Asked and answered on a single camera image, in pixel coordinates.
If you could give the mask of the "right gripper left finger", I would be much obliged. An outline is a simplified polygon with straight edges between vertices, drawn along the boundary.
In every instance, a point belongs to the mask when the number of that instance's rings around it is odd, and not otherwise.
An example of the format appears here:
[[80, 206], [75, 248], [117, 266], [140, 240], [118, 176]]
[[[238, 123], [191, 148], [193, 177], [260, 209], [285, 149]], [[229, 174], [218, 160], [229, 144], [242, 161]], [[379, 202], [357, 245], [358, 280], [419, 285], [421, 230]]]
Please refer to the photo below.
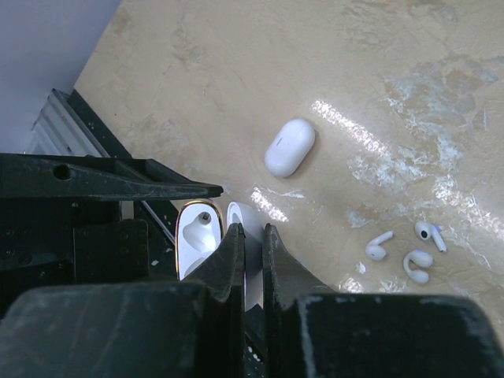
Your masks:
[[42, 287], [1, 324], [4, 377], [241, 377], [241, 224], [186, 279]]

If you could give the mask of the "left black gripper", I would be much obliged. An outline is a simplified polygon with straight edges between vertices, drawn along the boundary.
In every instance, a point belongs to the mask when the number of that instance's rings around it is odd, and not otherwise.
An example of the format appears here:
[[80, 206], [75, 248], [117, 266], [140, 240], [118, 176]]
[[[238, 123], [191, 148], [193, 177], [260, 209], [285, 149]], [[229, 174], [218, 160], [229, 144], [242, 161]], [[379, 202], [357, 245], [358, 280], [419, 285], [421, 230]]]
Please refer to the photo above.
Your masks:
[[1, 201], [1, 312], [37, 287], [175, 278], [175, 208], [115, 201], [223, 192], [154, 159], [2, 154], [1, 198], [31, 199]]

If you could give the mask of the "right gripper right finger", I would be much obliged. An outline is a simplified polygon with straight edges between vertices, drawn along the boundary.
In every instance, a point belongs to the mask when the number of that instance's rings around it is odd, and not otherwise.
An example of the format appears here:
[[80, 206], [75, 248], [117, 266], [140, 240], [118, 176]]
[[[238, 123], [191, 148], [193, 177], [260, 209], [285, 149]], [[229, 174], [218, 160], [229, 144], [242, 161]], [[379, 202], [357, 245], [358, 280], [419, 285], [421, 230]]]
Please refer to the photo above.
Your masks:
[[447, 295], [342, 294], [287, 251], [262, 247], [271, 377], [500, 377], [503, 351], [474, 302]]

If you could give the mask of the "white gold-rimmed charging case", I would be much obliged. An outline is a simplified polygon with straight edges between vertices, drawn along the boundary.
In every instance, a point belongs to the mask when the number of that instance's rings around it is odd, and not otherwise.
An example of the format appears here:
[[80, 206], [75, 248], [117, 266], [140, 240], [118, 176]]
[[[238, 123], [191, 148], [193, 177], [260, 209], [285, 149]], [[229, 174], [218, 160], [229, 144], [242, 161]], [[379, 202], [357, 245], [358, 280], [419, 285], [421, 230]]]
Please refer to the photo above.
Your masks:
[[209, 199], [186, 203], [176, 221], [176, 271], [183, 280], [217, 249], [225, 228], [241, 224], [245, 233], [245, 310], [262, 297], [262, 243], [264, 228], [254, 210], [240, 202], [230, 202], [227, 215]]

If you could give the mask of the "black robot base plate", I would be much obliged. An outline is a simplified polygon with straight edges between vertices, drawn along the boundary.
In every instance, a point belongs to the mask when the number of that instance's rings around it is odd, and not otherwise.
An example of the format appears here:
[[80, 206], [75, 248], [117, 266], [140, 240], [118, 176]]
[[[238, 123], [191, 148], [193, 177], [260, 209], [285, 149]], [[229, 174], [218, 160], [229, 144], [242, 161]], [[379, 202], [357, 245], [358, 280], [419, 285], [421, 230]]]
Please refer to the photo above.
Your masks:
[[[30, 130], [25, 154], [130, 158], [131, 154], [102, 122], [83, 97], [53, 89]], [[76, 223], [104, 224], [127, 219], [144, 219], [151, 241], [164, 240], [175, 246], [178, 211], [171, 202], [80, 202]]]

